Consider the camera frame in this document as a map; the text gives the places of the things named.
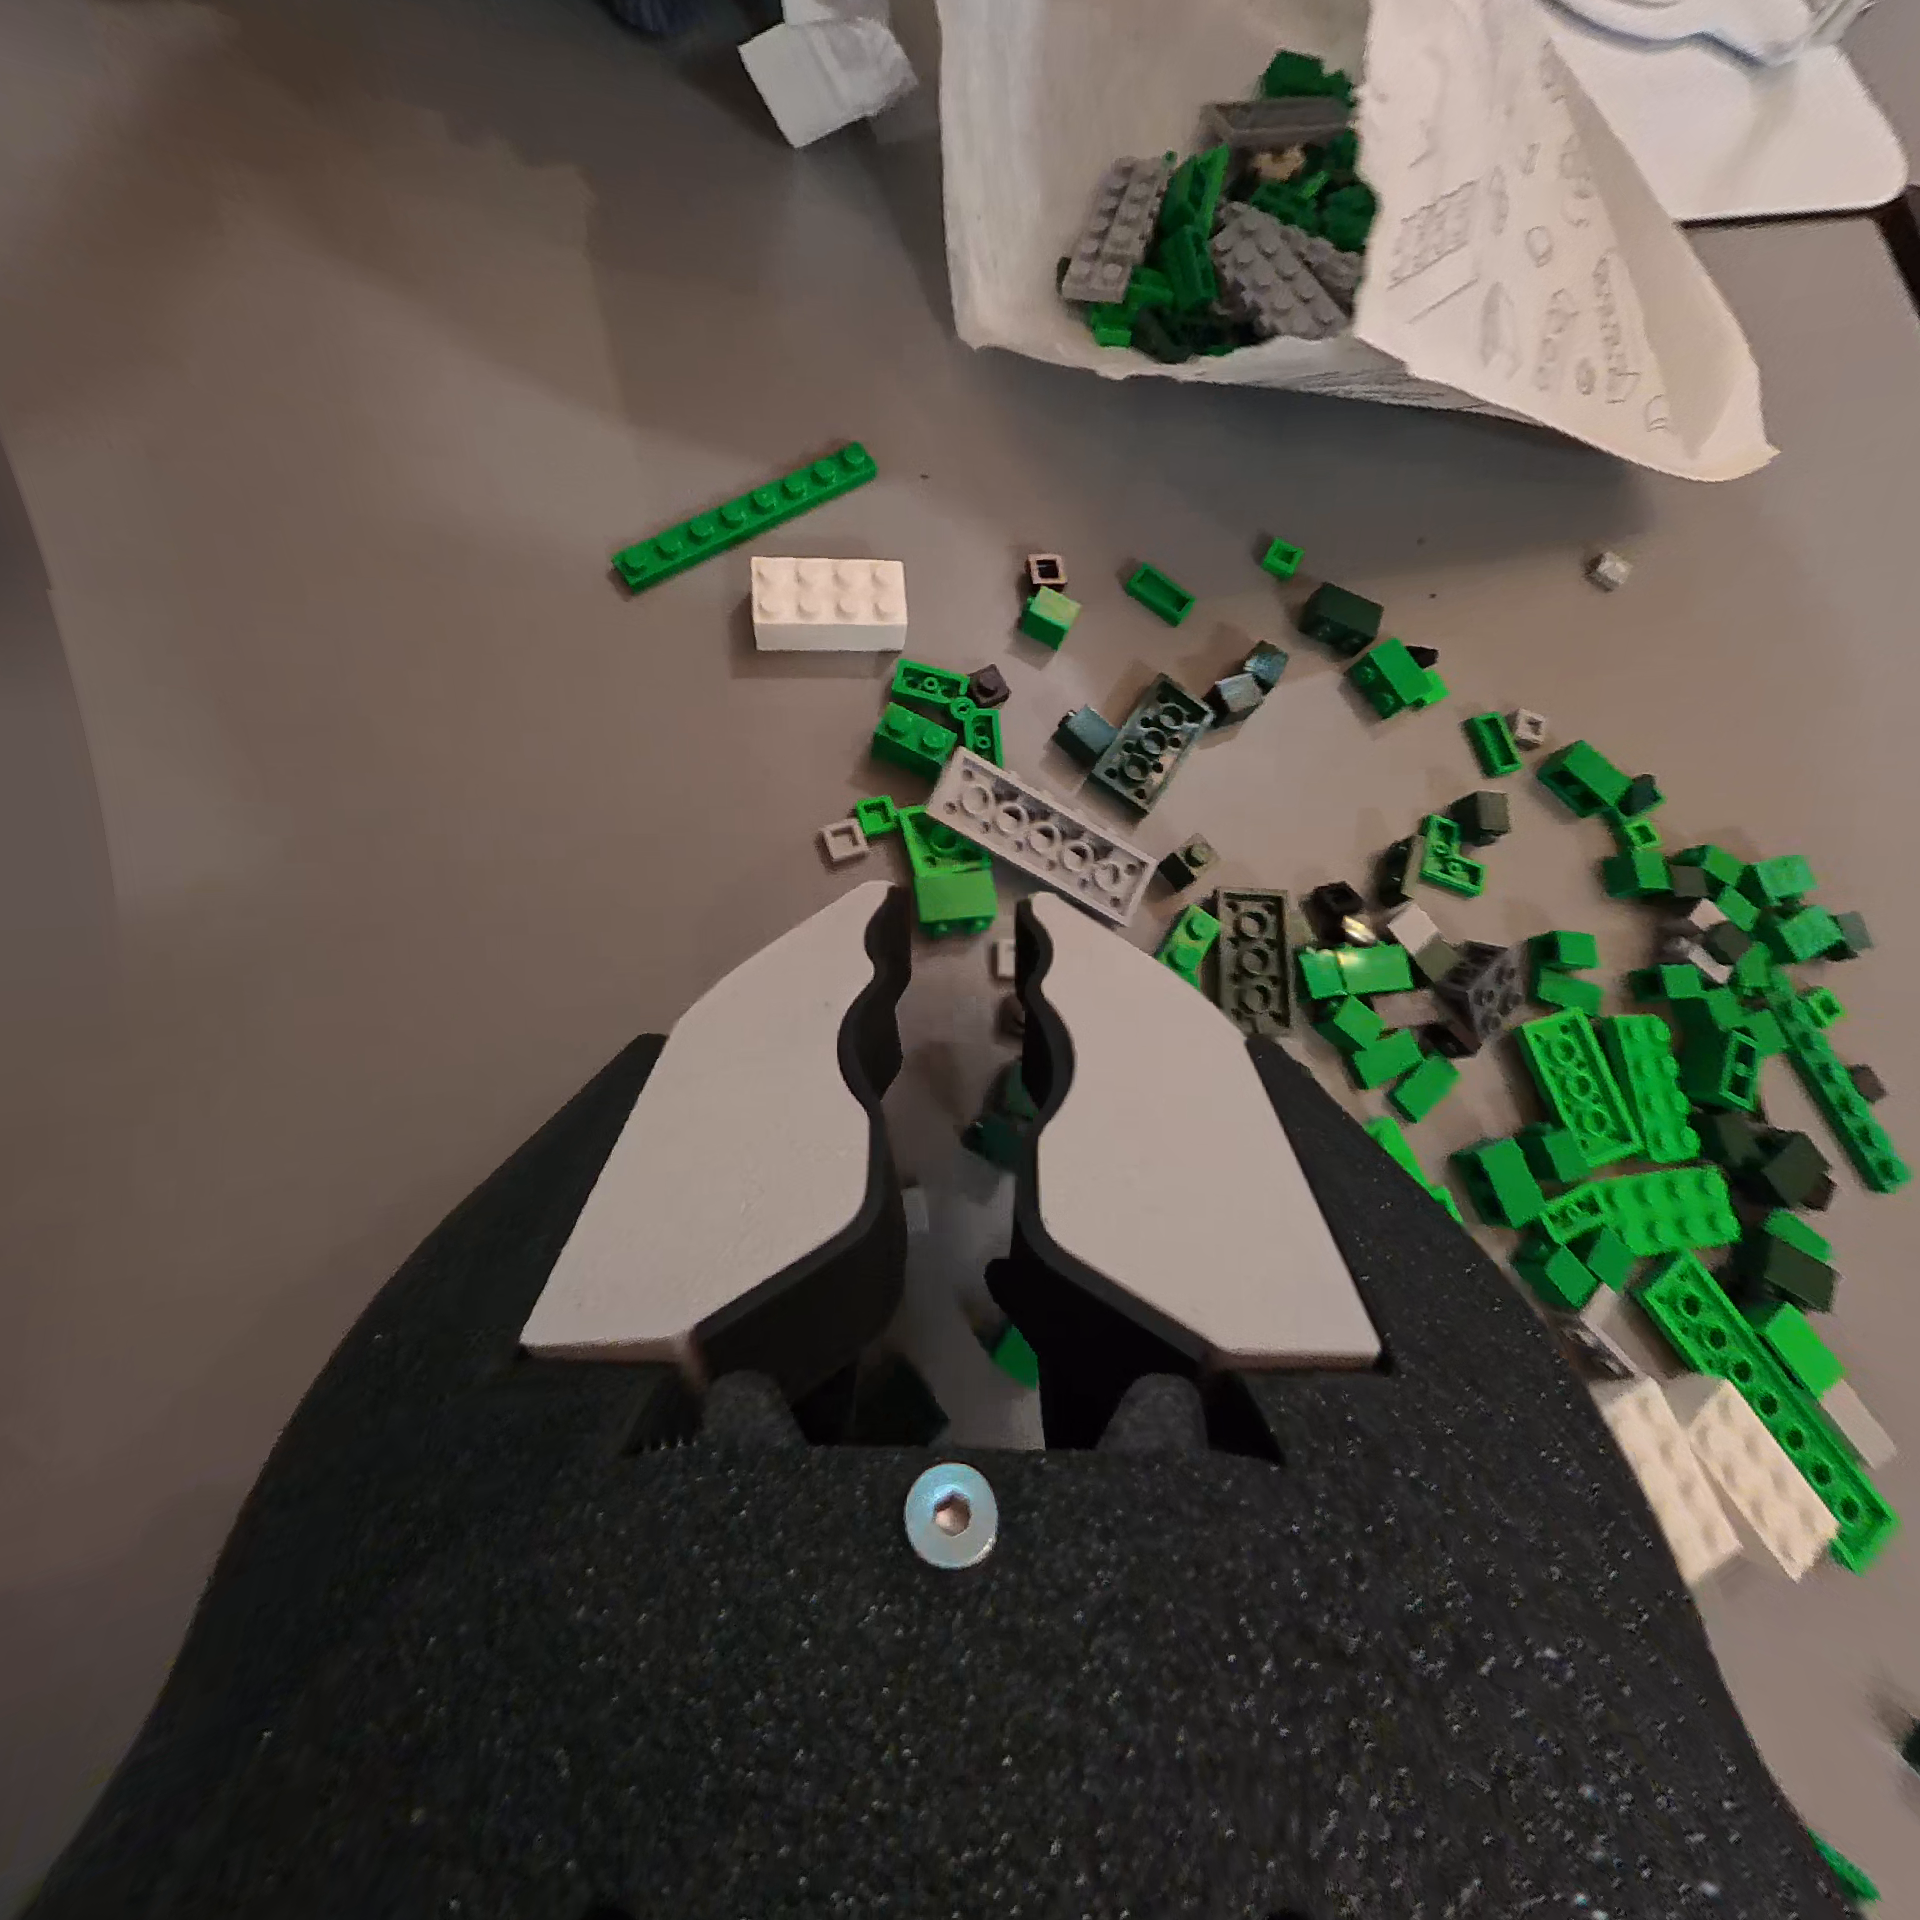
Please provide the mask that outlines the grey long plate brick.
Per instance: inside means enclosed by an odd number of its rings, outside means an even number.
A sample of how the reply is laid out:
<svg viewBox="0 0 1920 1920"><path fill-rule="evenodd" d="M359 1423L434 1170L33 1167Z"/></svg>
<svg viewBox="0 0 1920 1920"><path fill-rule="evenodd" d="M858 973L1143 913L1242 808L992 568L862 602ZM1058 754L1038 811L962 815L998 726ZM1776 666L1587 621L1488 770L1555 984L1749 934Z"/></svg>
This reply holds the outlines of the grey long plate brick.
<svg viewBox="0 0 1920 1920"><path fill-rule="evenodd" d="M1117 928L1146 897L1146 851L968 746L946 758L926 813Z"/></svg>

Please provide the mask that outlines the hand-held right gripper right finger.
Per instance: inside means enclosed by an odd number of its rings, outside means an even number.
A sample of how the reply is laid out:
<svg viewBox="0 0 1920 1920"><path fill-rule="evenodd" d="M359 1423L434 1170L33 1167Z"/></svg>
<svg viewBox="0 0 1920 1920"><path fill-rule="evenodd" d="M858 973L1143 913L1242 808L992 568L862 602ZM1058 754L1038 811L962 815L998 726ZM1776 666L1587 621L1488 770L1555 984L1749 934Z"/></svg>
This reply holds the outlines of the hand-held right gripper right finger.
<svg viewBox="0 0 1920 1920"><path fill-rule="evenodd" d="M1093 1449L1146 1376L1371 1374L1382 1331L1258 1050L1203 994L1057 895L1015 917L1022 1078L995 1303L1038 1357L1050 1449Z"/></svg>

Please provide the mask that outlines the torn white paper scrap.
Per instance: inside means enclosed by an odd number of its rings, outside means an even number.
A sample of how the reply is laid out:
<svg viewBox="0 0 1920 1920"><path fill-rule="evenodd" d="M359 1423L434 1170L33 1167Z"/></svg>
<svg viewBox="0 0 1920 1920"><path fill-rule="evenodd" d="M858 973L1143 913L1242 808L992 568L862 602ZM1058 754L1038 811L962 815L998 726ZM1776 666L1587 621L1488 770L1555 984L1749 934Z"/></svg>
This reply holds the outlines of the torn white paper scrap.
<svg viewBox="0 0 1920 1920"><path fill-rule="evenodd" d="M920 85L888 2L786 2L738 56L795 150L874 120Z"/></svg>

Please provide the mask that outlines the long green plate brick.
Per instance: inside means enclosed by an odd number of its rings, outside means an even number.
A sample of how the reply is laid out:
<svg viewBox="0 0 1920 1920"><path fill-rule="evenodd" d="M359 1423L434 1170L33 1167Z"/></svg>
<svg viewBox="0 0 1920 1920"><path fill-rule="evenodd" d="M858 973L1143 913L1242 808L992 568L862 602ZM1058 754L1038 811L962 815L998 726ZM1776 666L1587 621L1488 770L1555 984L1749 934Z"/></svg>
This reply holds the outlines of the long green plate brick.
<svg viewBox="0 0 1920 1920"><path fill-rule="evenodd" d="M874 455L851 441L795 470L759 481L749 494L617 547L610 568L626 591L650 591L839 496L864 488L877 474Z"/></svg>

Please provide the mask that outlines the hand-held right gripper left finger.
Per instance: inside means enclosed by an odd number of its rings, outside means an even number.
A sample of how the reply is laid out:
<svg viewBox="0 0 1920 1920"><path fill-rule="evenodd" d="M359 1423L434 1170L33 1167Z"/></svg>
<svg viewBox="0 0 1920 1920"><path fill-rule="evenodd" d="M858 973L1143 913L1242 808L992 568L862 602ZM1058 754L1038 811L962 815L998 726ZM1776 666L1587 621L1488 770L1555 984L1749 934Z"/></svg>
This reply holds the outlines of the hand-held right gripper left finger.
<svg viewBox="0 0 1920 1920"><path fill-rule="evenodd" d="M808 1437L856 1434L905 1281L880 1106L910 920L904 886L861 882L690 1003L520 1331L531 1357L759 1374Z"/></svg>

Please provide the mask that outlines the white toy brick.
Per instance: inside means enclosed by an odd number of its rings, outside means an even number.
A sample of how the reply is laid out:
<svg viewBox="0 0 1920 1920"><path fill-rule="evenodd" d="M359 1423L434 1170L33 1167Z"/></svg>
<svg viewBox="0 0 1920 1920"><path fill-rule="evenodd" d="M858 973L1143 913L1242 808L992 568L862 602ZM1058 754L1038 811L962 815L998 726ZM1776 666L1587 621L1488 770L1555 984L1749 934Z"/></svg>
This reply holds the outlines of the white toy brick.
<svg viewBox="0 0 1920 1920"><path fill-rule="evenodd" d="M1677 1385L1671 1405L1742 1537L1762 1547L1790 1581L1802 1581L1835 1541L1833 1510L1734 1381L1691 1376Z"/></svg>
<svg viewBox="0 0 1920 1920"><path fill-rule="evenodd" d="M1591 1398L1645 1489L1679 1575L1697 1593L1745 1544L1687 1431L1650 1377L1598 1382Z"/></svg>
<svg viewBox="0 0 1920 1920"><path fill-rule="evenodd" d="M753 635L762 654L877 654L905 646L898 560L753 558Z"/></svg>

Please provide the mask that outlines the pile of green toy bricks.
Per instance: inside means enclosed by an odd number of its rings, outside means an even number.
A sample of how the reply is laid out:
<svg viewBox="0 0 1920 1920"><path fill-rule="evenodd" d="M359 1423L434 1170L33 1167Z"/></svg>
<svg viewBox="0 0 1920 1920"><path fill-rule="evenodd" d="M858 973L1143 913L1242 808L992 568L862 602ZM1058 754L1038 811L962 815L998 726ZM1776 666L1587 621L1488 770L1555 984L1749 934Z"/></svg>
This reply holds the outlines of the pile of green toy bricks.
<svg viewBox="0 0 1920 1920"><path fill-rule="evenodd" d="M1263 642L1208 699L1160 675L1122 726L1085 706L1058 726L1072 766L1130 808L1150 808L1206 726L1232 729L1277 695L1289 650ZM874 754L937 783L955 746L1005 766L999 670L975 675L901 661ZM1634 1377L1601 1307L1634 1303L1681 1377L1734 1381L1839 1519L1827 1553L1853 1571L1898 1528L1867 1466L1865 1425L1842 1416L1847 1381L1808 1314L1833 1307L1831 1245L1802 1215L1831 1194L1831 1167L1802 1133L1762 1113L1767 1061L1786 1057L1839 1147L1875 1192L1912 1176L1877 1102L1882 1082L1830 1040L1841 1003L1795 966L1859 955L1865 923L1813 897L1807 859L1742 859L1718 843L1667 847L1664 791L1629 776L1591 741L1539 760L1541 787L1574 818L1602 819L1617 850L1601 863L1609 897L1685 904L1657 965L1624 978L1633 999L1605 1009L1601 949L1585 928L1521 944L1451 944L1421 889L1474 901L1486 850L1511 832L1511 794L1480 785L1427 811L1384 851L1378 910L1345 882L1289 895L1219 886L1178 897L1158 961L1248 1040L1280 1040L1303 1016L1361 1090L1390 1110L1365 1133L1454 1219L1457 1197L1424 1176L1409 1126L1457 1088L1462 1065L1511 1038L1541 1114L1454 1153L1486 1224L1518 1233L1514 1265L1531 1294ZM847 865L896 837L922 928L973 936L995 920L995 859L926 801L862 797L821 830Z"/></svg>

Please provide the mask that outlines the white printed paper bag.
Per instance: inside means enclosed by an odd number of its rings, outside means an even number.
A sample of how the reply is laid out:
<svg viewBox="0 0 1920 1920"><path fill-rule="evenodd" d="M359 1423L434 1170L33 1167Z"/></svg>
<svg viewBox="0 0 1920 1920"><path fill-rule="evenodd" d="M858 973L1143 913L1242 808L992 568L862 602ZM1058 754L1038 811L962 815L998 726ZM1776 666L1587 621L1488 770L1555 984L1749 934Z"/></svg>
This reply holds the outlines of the white printed paper bag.
<svg viewBox="0 0 1920 1920"><path fill-rule="evenodd" d="M1699 481L1762 467L1734 309L1535 3L943 2L945 233L959 335L1109 382L1326 393L1535 421ZM1203 106L1296 49L1358 85L1378 213L1326 343L1165 366L1099 346L1054 271L1098 178L1194 153Z"/></svg>

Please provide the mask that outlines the grey desk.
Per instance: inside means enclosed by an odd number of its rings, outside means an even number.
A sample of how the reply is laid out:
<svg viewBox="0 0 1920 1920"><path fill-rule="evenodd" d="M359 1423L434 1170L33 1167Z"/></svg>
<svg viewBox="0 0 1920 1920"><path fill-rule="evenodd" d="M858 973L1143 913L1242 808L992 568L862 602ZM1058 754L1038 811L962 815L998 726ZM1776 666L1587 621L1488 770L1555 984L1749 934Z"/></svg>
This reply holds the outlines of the grey desk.
<svg viewBox="0 0 1920 1920"><path fill-rule="evenodd" d="M393 1271L638 1032L851 880L874 662L742 563L608 554L837 441L795 545L1066 707L1289 642L1269 536L1454 699L1302 646L1143 841L1358 877L1541 707L1681 841L1802 851L1917 1157L1917 298L1867 219L1697 233L1776 462L1109 384L955 337L933 79L792 150L733 45L598 3L6 3L6 1913L138 1738L242 1501Z"/></svg>

